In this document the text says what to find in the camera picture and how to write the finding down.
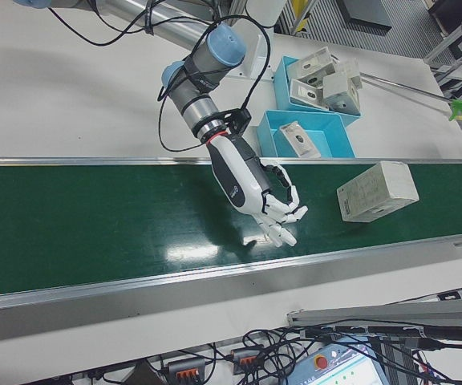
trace robot logo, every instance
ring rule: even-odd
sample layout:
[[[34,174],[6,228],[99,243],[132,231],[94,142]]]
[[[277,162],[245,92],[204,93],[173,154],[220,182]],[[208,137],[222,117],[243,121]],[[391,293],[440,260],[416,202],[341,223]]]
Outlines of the robot logo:
[[[231,190],[231,192],[229,193],[229,196],[234,198],[235,195],[237,195],[237,194],[238,194],[238,186],[234,186],[233,190]]]

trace red ring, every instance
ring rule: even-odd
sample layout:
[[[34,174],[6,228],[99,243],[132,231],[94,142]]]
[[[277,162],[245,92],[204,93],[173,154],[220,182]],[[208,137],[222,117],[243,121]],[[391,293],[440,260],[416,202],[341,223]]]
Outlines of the red ring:
[[[213,140],[213,138],[215,138],[216,136],[220,136],[220,135],[226,135],[227,132],[226,131],[220,131],[218,133],[216,133],[215,135],[213,135],[211,138],[209,138],[208,140],[206,140],[206,145],[209,144],[209,142],[211,142]]]

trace red button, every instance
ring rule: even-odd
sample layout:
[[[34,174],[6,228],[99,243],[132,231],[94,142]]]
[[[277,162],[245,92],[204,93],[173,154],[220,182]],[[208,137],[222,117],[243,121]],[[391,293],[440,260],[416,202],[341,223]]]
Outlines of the red button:
[[[314,365],[318,369],[325,369],[325,368],[327,368],[327,365],[329,365],[329,363],[327,362],[327,359],[323,355],[318,355],[314,359]]]

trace monitor screen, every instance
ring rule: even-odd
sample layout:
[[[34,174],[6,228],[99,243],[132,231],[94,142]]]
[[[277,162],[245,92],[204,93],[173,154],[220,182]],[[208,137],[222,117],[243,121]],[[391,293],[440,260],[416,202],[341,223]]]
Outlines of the monitor screen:
[[[308,385],[383,385],[383,381],[371,359],[356,355]]]

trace gray floor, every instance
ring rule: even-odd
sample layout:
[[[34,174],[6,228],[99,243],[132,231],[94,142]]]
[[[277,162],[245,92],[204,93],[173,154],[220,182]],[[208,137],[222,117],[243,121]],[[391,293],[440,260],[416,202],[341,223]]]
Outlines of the gray floor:
[[[336,0],[320,0],[300,36],[343,46],[363,48],[393,55],[423,58],[443,38],[440,28],[428,13],[422,0],[382,0],[393,27],[385,35],[375,28],[345,23]],[[281,16],[284,33],[292,26],[294,12],[287,2]],[[453,61],[450,51],[436,62]]]

